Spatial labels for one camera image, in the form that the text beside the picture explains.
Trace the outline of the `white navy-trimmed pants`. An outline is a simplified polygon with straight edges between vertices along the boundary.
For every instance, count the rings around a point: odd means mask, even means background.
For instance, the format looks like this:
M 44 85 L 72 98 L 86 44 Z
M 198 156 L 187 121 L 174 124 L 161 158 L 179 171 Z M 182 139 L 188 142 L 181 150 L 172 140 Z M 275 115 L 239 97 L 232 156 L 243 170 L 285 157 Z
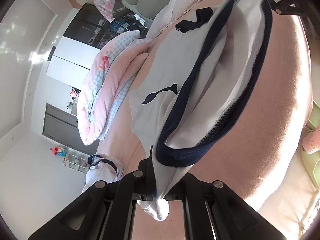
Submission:
M 85 175 L 85 185 L 81 191 L 84 193 L 99 180 L 113 183 L 122 179 L 124 175 L 124 164 L 118 159 L 105 154 L 95 154 L 88 157 L 89 170 Z

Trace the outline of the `white navy-trimmed jacket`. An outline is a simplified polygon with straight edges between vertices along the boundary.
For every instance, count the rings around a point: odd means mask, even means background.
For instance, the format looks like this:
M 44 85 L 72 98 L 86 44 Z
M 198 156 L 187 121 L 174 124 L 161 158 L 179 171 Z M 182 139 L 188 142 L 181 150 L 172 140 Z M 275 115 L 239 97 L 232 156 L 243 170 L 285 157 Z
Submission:
M 131 92 L 131 130 L 151 158 L 157 221 L 168 192 L 242 114 L 264 64 L 272 28 L 268 0 L 224 0 L 190 12 L 158 46 L 150 71 Z

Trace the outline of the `pink bed sheet mattress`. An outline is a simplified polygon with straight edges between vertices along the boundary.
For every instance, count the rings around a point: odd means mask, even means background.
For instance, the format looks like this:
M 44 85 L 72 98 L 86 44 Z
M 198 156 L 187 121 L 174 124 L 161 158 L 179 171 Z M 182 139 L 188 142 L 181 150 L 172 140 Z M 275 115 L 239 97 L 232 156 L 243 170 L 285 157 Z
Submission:
M 246 108 L 233 129 L 190 172 L 209 183 L 223 181 L 286 239 L 299 239 L 289 201 L 304 206 L 298 195 L 302 197 L 304 190 L 313 189 L 301 157 L 295 155 L 312 109 L 310 50 L 299 16 L 272 14 L 266 59 Z M 158 46 L 174 25 L 188 18 L 186 14 L 181 16 L 154 40 L 151 58 L 145 61 L 131 91 L 144 81 Z M 120 159 L 125 174 L 137 169 L 140 159 L 145 158 L 142 144 L 131 132 L 131 91 L 98 148 Z M 293 185 L 301 186 L 302 181 L 302 191 L 289 186 L 295 171 L 300 182 Z M 137 206 L 132 239 L 185 239 L 181 206 L 181 202 L 170 202 L 170 213 L 163 222 L 155 221 Z

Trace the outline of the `red blue plush toy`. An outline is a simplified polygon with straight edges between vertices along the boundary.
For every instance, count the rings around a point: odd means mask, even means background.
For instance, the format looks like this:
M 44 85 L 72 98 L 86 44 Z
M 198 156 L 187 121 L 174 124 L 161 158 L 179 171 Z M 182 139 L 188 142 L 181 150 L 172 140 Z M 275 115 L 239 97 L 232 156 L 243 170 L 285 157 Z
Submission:
M 52 147 L 50 150 L 53 155 L 58 155 L 61 157 L 65 157 L 67 155 L 67 149 L 64 147 L 60 147 L 60 146 L 59 147 Z

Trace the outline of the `grey door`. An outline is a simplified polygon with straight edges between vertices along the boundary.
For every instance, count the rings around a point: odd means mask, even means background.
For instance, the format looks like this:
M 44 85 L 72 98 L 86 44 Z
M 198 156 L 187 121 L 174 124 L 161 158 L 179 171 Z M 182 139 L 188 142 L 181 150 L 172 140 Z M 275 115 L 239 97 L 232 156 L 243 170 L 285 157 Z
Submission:
M 76 115 L 67 113 L 49 103 L 46 103 L 42 134 L 87 155 L 96 154 L 100 142 L 96 140 L 89 146 L 84 145 L 80 138 Z

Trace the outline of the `green slippers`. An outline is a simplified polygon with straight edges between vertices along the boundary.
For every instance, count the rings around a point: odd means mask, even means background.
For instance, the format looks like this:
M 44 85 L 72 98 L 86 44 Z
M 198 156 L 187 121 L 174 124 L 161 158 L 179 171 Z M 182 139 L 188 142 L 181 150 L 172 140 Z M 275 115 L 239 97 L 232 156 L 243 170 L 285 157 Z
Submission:
M 317 126 L 319 126 L 319 105 L 313 101 L 312 112 L 306 124 L 307 131 L 314 131 Z M 307 154 L 302 148 L 302 160 L 314 186 L 319 190 L 319 151 L 313 154 Z

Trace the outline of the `silver drawer cabinet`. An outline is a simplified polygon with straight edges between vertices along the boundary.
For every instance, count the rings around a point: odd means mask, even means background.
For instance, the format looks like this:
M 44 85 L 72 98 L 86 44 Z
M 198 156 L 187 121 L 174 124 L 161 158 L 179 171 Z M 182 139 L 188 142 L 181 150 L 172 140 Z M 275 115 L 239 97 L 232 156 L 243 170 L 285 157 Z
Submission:
M 67 103 L 67 110 L 74 116 L 77 116 L 78 98 Z

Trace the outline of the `pink fuzzy slipper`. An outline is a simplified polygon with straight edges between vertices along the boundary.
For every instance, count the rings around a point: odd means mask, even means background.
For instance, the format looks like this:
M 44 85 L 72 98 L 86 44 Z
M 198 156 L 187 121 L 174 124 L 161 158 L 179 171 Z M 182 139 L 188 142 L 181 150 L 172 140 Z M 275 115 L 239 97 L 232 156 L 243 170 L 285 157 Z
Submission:
M 314 131 L 307 131 L 302 140 L 302 146 L 307 154 L 313 154 L 320 150 L 320 126 Z

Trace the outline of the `pink hanging garment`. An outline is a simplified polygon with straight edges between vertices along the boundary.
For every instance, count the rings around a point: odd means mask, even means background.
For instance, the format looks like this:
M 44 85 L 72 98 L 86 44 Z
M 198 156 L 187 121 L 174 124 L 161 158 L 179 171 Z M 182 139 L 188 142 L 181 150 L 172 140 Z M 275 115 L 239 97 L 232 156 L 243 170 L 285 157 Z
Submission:
M 115 0 L 93 0 L 95 7 L 103 15 L 103 17 L 109 22 L 114 21 L 113 9 Z

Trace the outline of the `folded pink checkered quilt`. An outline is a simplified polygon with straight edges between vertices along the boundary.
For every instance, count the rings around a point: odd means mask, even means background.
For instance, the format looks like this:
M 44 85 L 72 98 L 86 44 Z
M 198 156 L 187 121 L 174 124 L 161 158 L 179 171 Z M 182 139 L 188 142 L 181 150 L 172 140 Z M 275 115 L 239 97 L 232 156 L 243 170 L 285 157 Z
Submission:
M 133 80 L 148 57 L 151 40 L 140 31 L 124 32 L 97 54 L 78 97 L 77 119 L 82 142 L 105 139 Z

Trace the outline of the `white black wardrobe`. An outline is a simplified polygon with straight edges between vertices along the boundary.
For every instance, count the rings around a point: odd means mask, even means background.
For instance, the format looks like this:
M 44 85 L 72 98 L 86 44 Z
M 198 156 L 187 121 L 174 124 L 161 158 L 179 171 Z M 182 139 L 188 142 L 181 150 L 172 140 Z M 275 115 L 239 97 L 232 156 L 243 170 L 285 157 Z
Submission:
M 99 51 L 116 36 L 131 30 L 146 36 L 147 27 L 138 15 L 116 2 L 114 21 L 108 22 L 92 4 L 84 4 L 49 56 L 47 76 L 81 89 Z

